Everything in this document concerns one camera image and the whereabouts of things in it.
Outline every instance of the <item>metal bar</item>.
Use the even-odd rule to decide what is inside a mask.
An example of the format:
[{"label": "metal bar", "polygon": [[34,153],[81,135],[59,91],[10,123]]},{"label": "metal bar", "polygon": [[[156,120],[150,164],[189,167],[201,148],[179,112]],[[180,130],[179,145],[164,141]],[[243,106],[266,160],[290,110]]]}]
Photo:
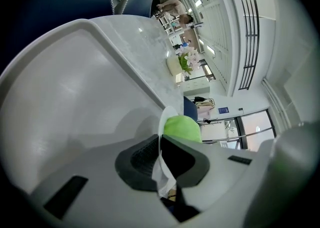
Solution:
[{"label": "metal bar", "polygon": [[239,131],[239,140],[240,140],[240,146],[241,149],[248,149],[248,142],[247,142],[247,137],[246,137],[246,131],[245,131],[245,127],[244,127],[244,123],[242,122],[241,116],[237,116],[235,117],[235,124],[238,127],[238,131]]},{"label": "metal bar", "polygon": [[266,110],[265,112],[266,112],[266,114],[268,115],[269,121],[270,121],[270,123],[271,123],[271,127],[272,127],[272,130],[273,130],[273,135],[274,135],[274,137],[276,137],[277,134],[276,134],[275,126],[274,126],[274,123],[272,122],[272,119],[271,119],[271,116],[270,116],[270,114],[269,114],[269,111]]},{"label": "metal bar", "polygon": [[[251,10],[252,10],[252,13],[253,13],[253,11],[254,11],[254,9],[253,9],[253,6],[252,6],[252,1],[251,0],[249,0],[250,1],[250,6],[251,6]],[[250,9],[249,9],[249,7],[248,7],[248,14],[249,14],[249,23],[250,23],[250,34],[252,34],[252,33],[255,33],[255,19],[253,18],[253,29],[252,29],[252,27],[251,27],[251,18],[250,18]],[[254,61],[254,57],[252,57],[252,59],[251,59],[251,49],[252,49],[252,45],[253,45],[253,48],[255,47],[254,45],[255,45],[255,38],[254,38],[254,40],[253,40],[253,43],[252,43],[252,38],[250,38],[250,49],[249,49],[249,61],[248,61],[248,65],[250,65],[253,61]],[[243,86],[245,86],[245,87],[248,87],[248,81],[249,81],[249,78],[247,78],[247,75],[248,75],[248,71],[249,70],[247,70],[246,71],[246,73],[245,73],[245,80],[244,80],[244,84],[243,84]]]},{"label": "metal bar", "polygon": [[186,81],[191,81],[191,80],[195,80],[195,79],[202,78],[202,77],[208,77],[208,76],[212,76],[212,75],[213,75],[213,74],[210,74],[210,75],[203,75],[203,76],[199,76],[199,77],[191,78],[191,79],[186,80]]},{"label": "metal bar", "polygon": [[[248,11],[249,11],[249,6],[248,6],[248,2],[247,2],[247,0],[245,0],[246,1],[246,6],[247,6],[247,8],[248,8]],[[243,12],[245,13],[246,12],[246,9],[245,9],[245,4],[244,4],[244,2],[243,2],[243,0],[241,0],[241,3],[242,3],[242,8],[243,8]],[[248,34],[248,24],[247,24],[247,20],[245,19],[244,20],[244,22],[245,22],[245,32],[246,32],[246,34]],[[245,48],[245,62],[244,62],[244,65],[246,65],[247,64],[247,58],[248,58],[248,45],[249,45],[249,43],[248,43],[248,38],[246,38],[246,48]],[[240,88],[242,88],[242,87],[244,87],[244,77],[245,77],[245,71],[243,71],[243,74],[242,74],[242,78],[241,78],[241,83],[240,83]]]},{"label": "metal bar", "polygon": [[273,129],[273,128],[270,127],[270,128],[264,129],[264,130],[260,130],[260,131],[258,131],[258,132],[253,132],[253,133],[247,134],[246,136],[247,136],[247,137],[248,137],[248,136],[252,136],[252,135],[259,134],[259,133],[261,133],[261,132],[264,132],[264,131],[267,131],[267,130],[272,130],[272,129]]},{"label": "metal bar", "polygon": [[230,140],[233,140],[233,139],[238,139],[238,138],[243,138],[243,137],[245,137],[245,135],[238,136],[238,137],[233,137],[233,138],[220,138],[220,139],[213,139],[213,140],[202,140],[202,142],[217,142],[217,141],[222,141],[222,140],[230,141]]},{"label": "metal bar", "polygon": [[258,34],[258,36],[257,36],[257,42],[256,42],[256,52],[255,52],[255,62],[254,62],[254,68],[253,68],[253,73],[252,73],[252,77],[251,77],[251,80],[250,80],[250,83],[249,83],[249,86],[248,87],[250,87],[250,85],[251,85],[251,82],[252,82],[252,79],[253,79],[253,75],[254,75],[254,72],[255,72],[255,70],[256,70],[256,65],[257,65],[257,60],[258,60],[258,53],[259,53],[259,43],[260,43],[260,22],[259,22],[259,11],[258,11],[258,4],[257,4],[257,0],[253,0],[254,1],[254,5],[256,6],[255,7],[255,15],[256,15],[256,26],[257,26],[257,34]]}]

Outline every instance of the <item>green object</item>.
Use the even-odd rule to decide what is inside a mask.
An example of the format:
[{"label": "green object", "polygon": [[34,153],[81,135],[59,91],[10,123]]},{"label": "green object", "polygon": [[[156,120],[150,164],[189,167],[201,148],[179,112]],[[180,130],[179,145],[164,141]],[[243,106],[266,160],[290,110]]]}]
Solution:
[{"label": "green object", "polygon": [[202,143],[199,125],[188,116],[170,117],[164,125],[163,133],[168,136],[176,136]]},{"label": "green object", "polygon": [[187,72],[189,75],[191,75],[190,72],[192,71],[192,68],[189,67],[188,62],[187,62],[187,60],[185,59],[186,56],[188,56],[188,53],[183,53],[183,54],[181,54],[181,55],[179,56],[179,63],[180,63],[180,65],[181,65],[181,68],[182,68],[185,72]]}]

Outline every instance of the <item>railing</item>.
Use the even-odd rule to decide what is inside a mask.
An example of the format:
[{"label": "railing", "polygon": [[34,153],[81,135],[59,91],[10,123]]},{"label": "railing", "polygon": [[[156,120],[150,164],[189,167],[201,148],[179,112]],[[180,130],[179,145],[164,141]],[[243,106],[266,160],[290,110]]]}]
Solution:
[{"label": "railing", "polygon": [[276,112],[278,113],[281,123],[283,124],[284,130],[291,128],[291,122],[287,115],[287,111],[282,104],[281,100],[279,99],[278,95],[276,94],[273,87],[269,84],[266,78],[263,79],[262,85],[265,88],[271,103],[274,105]]},{"label": "railing", "polygon": [[241,0],[245,21],[246,51],[239,90],[249,90],[258,60],[260,24],[257,0]]}]

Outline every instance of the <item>person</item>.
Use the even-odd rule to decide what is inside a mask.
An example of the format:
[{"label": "person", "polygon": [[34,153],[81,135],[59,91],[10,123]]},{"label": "person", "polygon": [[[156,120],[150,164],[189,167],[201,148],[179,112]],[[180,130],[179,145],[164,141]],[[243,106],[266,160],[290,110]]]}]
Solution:
[{"label": "person", "polygon": [[179,16],[181,26],[194,21],[191,15],[185,13],[186,8],[179,0],[153,0],[151,4],[151,16],[159,12],[160,9],[162,9],[162,11],[157,17],[158,20],[167,12],[171,16]]}]

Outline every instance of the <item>blue sign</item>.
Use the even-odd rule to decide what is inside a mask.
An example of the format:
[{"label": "blue sign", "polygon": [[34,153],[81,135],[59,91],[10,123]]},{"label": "blue sign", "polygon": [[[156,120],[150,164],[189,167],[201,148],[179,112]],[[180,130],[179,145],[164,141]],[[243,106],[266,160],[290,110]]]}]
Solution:
[{"label": "blue sign", "polygon": [[219,108],[219,114],[227,114],[229,113],[229,109],[227,107]]}]

